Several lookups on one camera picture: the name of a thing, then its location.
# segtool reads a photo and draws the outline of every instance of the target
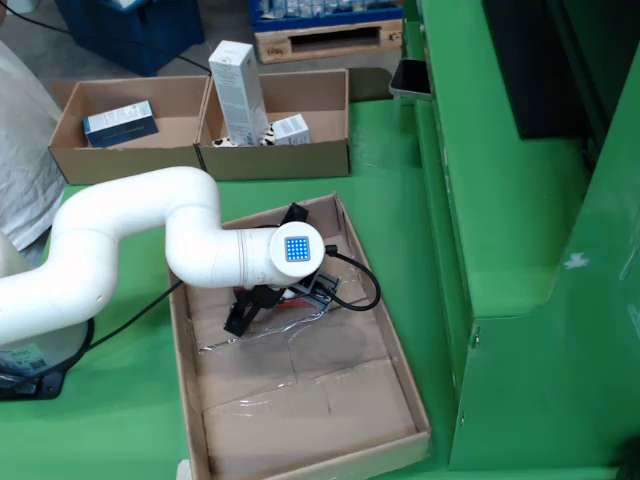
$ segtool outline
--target person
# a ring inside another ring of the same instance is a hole
[[[6,13],[0,5],[0,28]],[[32,266],[40,263],[66,185],[47,149],[60,115],[35,75],[0,41],[0,232]]]

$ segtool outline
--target gray floor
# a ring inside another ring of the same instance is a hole
[[[206,65],[221,40],[253,43],[247,0],[199,0],[205,43],[194,45],[184,55]],[[64,27],[53,0],[42,0],[30,18]],[[79,46],[68,35],[45,30],[8,16],[0,28],[0,40],[11,48],[46,87],[57,80],[87,80],[132,77],[135,74]],[[319,70],[338,67],[375,66],[395,70],[400,51],[348,55],[319,60],[262,65],[264,73]],[[162,68],[159,75],[201,74],[179,59]]]

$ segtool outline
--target black cable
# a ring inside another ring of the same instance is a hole
[[[3,6],[4,8],[6,8],[9,12],[13,13],[16,17],[20,18],[21,20],[24,20],[25,22],[28,22],[28,23],[32,23],[34,25],[38,25],[39,27],[42,27],[42,28],[47,28],[49,30],[53,30],[54,32],[65,33],[67,35],[71,35],[72,37],[86,38],[86,39],[89,39],[89,40],[100,40],[100,41],[104,41],[104,42],[131,43],[131,44],[137,45],[139,47],[148,48],[149,50],[154,50],[154,51],[156,51],[158,53],[162,53],[163,55],[167,55],[168,57],[179,58],[180,60],[183,60],[183,61],[185,61],[187,63],[190,63],[194,67],[201,68],[202,70],[205,70],[207,73],[211,73],[211,70],[209,70],[208,67],[205,67],[204,65],[201,65],[198,62],[194,62],[193,60],[190,60],[187,57],[184,57],[182,55],[178,55],[178,54],[175,54],[175,53],[168,52],[166,50],[163,50],[163,49],[158,48],[158,47],[154,47],[152,45],[148,45],[148,44],[143,43],[143,42],[139,42],[138,40],[132,40],[130,38],[104,37],[104,36],[100,36],[100,35],[84,35],[84,34],[80,34],[80,33],[71,33],[71,31],[69,31],[69,30],[67,30],[65,28],[54,27],[53,25],[47,25],[46,23],[38,22],[37,20],[33,20],[31,18],[25,17],[24,15],[21,15],[20,13],[16,12],[15,10],[13,10],[10,6],[8,6],[5,0],[0,0],[0,5]]]
[[[126,322],[122,326],[116,328],[113,332],[109,333],[108,335],[105,335],[100,340],[98,340],[98,341],[92,343],[91,345],[89,345],[89,347],[87,348],[87,352],[89,350],[93,350],[96,347],[99,347],[100,345],[102,345],[107,340],[115,337],[120,332],[122,332],[122,331],[126,330],[127,328],[129,328],[131,325],[133,325],[135,322],[137,322],[140,319],[140,317],[144,316],[149,310],[151,310],[153,307],[155,307],[157,304],[159,304],[162,300],[164,300],[169,295],[171,295],[171,293],[175,289],[177,289],[180,285],[182,285],[183,283],[184,282],[182,280],[178,280],[176,283],[171,285],[171,287],[169,287],[168,290],[166,290],[162,295],[160,295],[158,298],[156,298],[153,302],[151,302],[149,305],[147,305],[142,310],[140,310],[138,313],[136,313],[133,317],[131,317],[131,319],[128,322]]]
[[[75,354],[73,354],[71,357],[67,358],[66,360],[63,360],[62,362],[53,365],[52,367],[47,368],[46,370],[43,370],[42,372],[39,372],[35,375],[31,375],[30,377],[25,377],[21,382],[11,386],[10,388],[6,389],[8,392],[16,392],[16,390],[18,388],[20,388],[23,385],[26,385],[29,382],[32,382],[33,380],[38,380],[48,374],[50,374],[51,372],[54,372],[56,370],[59,370],[60,368],[65,367],[68,364],[73,364],[75,363],[77,360],[80,359],[80,357],[82,357],[85,353],[87,353],[90,350],[93,350],[94,348],[102,345],[104,342],[106,342],[107,340],[115,337],[116,335],[118,335],[119,333],[123,332],[124,330],[126,330],[127,328],[129,328],[131,325],[133,325],[136,321],[138,321],[142,316],[144,316],[149,310],[151,310],[153,307],[155,307],[158,303],[160,303],[162,300],[164,300],[165,298],[167,298],[169,295],[171,295],[171,293],[176,290],[178,287],[180,287],[184,282],[182,280],[178,280],[176,283],[174,283],[173,285],[171,285],[171,287],[169,287],[169,289],[167,289],[164,293],[162,293],[160,296],[158,296],[153,302],[149,303],[146,307],[144,307],[142,310],[140,310],[138,313],[136,313],[133,317],[131,317],[131,319],[129,321],[127,321],[126,323],[124,323],[122,326],[116,328],[114,331],[112,331],[111,333],[105,335],[104,337],[102,337],[100,340],[92,343],[91,345],[89,345],[87,348],[84,349],[80,349],[78,350]],[[2,400],[3,398],[7,398],[8,394],[3,394],[2,390],[0,390],[0,400]]]
[[[373,282],[373,286],[376,289],[376,297],[373,299],[373,302],[371,302],[369,305],[361,306],[361,305],[353,305],[352,303],[345,302],[341,298],[338,298],[331,290],[325,287],[322,283],[318,282],[317,285],[320,290],[326,293],[331,300],[336,302],[341,307],[347,308],[349,310],[353,310],[355,312],[366,312],[367,310],[371,310],[376,305],[378,305],[378,303],[380,302],[380,298],[382,297],[382,291],[380,289],[380,284],[378,283],[378,279],[376,278],[376,276],[373,274],[371,270],[369,270],[367,267],[362,265],[360,262],[354,260],[353,258],[349,258],[342,255],[341,253],[338,253],[338,247],[335,245],[327,245],[326,254],[330,257],[339,258],[343,262],[350,263],[354,267],[364,272]]]

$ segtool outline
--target robotic arm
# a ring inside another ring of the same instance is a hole
[[[169,267],[197,287],[288,286],[318,270],[325,254],[318,231],[302,222],[223,230],[218,187],[195,168],[102,183],[60,208],[41,267],[0,278],[0,346],[95,316],[118,281],[120,240],[162,225]],[[304,254],[288,253],[291,242]]]

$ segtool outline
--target green table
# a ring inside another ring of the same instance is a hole
[[[435,456],[410,471],[444,465],[456,412],[434,293],[413,106],[355,104],[351,154],[349,178],[221,184],[223,219],[338,192],[432,410]],[[66,197],[81,188],[69,187]],[[162,229],[124,240],[120,252],[120,281],[113,300],[96,318],[96,338],[167,287]],[[2,478],[175,478],[187,450],[168,303],[86,355],[70,371],[57,400],[5,403],[0,412]]]

